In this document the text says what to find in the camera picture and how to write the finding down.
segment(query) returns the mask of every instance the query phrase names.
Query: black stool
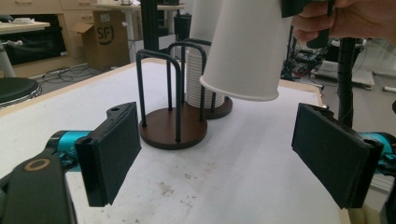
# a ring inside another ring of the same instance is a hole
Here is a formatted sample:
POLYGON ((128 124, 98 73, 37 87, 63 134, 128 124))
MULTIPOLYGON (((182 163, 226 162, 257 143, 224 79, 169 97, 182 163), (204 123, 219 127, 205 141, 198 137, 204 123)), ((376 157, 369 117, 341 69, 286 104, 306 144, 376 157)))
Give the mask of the black stool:
POLYGON ((0 108, 32 99, 41 93, 37 81, 25 77, 0 79, 0 108))

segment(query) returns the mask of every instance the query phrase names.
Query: white table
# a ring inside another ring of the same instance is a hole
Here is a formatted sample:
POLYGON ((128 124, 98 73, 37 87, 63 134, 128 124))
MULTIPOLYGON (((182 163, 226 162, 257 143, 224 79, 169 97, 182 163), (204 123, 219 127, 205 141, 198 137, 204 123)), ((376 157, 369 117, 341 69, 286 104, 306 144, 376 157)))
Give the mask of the white table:
MULTIPOLYGON (((143 41, 137 41, 134 40, 134 21, 133 17, 135 13, 140 12, 140 6, 122 6, 120 4, 94 4, 95 6, 99 8, 106 8, 106 9, 112 9, 112 10, 120 10, 122 13, 125 14, 125 20, 127 25, 127 33, 128 33, 128 42, 129 45, 131 46, 130 50, 130 60, 131 63, 134 63, 136 60, 135 55, 136 53, 143 48, 143 41)), ((175 17, 175 11, 179 9, 183 9, 185 7, 184 4, 180 4, 178 6, 162 6, 158 5, 157 9, 158 10, 163 10, 165 11, 165 16, 166 16, 166 23, 167 27, 169 29, 169 34, 168 36, 162 36, 160 37, 160 49, 167 48, 170 44, 175 42, 176 36, 174 35, 175 32, 175 26, 174 26, 174 17, 175 17)))
MULTIPOLYGON (((35 30, 42 30, 50 26, 48 22, 35 21, 29 24, 14 24, 14 23, 0 23, 0 35, 14 34, 20 32, 29 32, 35 30)), ((11 62, 7 56, 3 44, 0 43, 0 65, 4 71, 5 77, 15 77, 14 69, 12 69, 11 62)))
MULTIPOLYGON (((143 73, 147 112, 167 107, 163 63, 145 60, 143 73)), ((136 83, 133 63, 0 110, 0 176, 54 133, 92 130, 110 107, 139 105, 136 83)), ((349 223, 290 145, 298 103, 319 104, 318 89, 281 81, 278 90, 271 102, 233 99, 233 112, 209 120, 194 147, 165 151, 142 141, 112 206, 89 207, 81 174, 67 173, 78 222, 349 223)))

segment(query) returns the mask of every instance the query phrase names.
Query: human hand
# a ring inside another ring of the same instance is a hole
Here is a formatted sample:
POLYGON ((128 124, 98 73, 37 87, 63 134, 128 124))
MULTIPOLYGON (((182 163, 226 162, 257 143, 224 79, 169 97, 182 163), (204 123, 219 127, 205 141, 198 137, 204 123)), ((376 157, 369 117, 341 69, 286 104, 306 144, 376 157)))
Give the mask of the human hand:
POLYGON ((396 46, 396 0, 335 0, 327 16, 327 2, 312 2, 292 19, 299 41, 318 37, 330 28, 332 37, 383 38, 396 46))

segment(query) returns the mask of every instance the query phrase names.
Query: wooden base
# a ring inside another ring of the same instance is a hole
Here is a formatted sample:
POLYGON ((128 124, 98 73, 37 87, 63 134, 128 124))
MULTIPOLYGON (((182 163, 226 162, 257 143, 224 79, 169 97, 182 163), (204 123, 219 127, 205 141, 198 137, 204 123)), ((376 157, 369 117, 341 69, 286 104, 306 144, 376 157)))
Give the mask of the wooden base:
MULTIPOLYGON (((188 103, 187 106, 192 107, 192 109, 197 111, 196 113, 199 113, 198 107, 189 105, 188 103)), ((224 99, 224 103, 221 106, 215 107, 215 111, 212 112, 209 108, 205 109, 205 119, 221 119, 229 115, 232 110, 233 100, 230 97, 226 96, 224 99)))
POLYGON ((191 106, 181 105, 181 136, 176 139, 176 109, 159 109, 146 115, 147 126, 139 123, 140 135, 152 147, 178 150, 192 147, 201 142, 207 131, 207 122, 199 121, 199 110, 191 106))

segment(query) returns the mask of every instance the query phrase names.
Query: cardboard box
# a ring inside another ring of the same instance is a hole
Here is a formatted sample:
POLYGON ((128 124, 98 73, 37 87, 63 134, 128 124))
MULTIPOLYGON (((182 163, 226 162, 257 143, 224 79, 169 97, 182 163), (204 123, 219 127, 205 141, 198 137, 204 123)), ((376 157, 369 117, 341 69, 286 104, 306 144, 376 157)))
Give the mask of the cardboard box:
POLYGON ((82 36, 88 66, 107 70, 130 62, 128 35, 122 26, 125 16, 120 11, 94 11, 93 23, 78 22, 73 31, 82 36))

